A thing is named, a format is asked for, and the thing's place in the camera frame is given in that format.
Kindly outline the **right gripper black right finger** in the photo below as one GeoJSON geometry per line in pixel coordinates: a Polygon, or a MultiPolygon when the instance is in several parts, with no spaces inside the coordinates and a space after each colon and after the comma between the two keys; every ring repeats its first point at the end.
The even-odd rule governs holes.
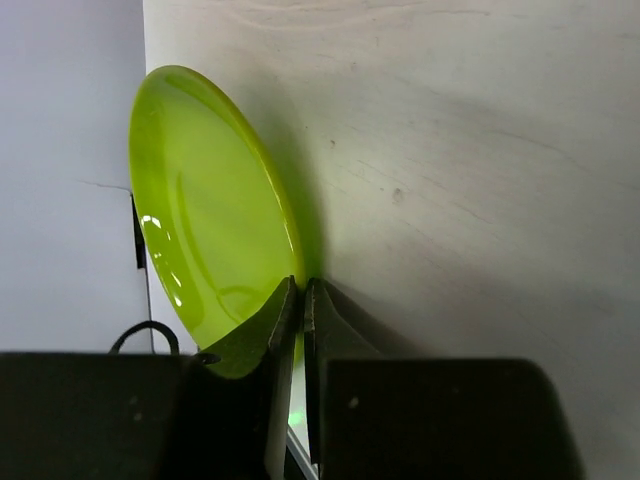
{"type": "Polygon", "coordinates": [[[304,306],[311,461],[323,479],[581,479],[556,389],[518,358],[411,358],[364,333],[368,314],[309,282],[304,306]]]}

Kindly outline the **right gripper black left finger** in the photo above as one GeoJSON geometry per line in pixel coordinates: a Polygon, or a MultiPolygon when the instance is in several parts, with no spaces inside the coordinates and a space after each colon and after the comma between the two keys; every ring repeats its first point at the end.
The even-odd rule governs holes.
{"type": "Polygon", "coordinates": [[[298,290],[195,355],[5,352],[5,479],[280,479],[298,290]]]}

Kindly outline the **lime green plate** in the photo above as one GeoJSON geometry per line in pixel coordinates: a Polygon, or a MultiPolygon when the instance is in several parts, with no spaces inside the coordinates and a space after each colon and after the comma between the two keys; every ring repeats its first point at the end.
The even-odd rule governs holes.
{"type": "Polygon", "coordinates": [[[275,164],[205,76],[168,65],[145,77],[130,117],[129,170],[152,264],[197,346],[245,323],[283,279],[307,281],[275,164]]]}

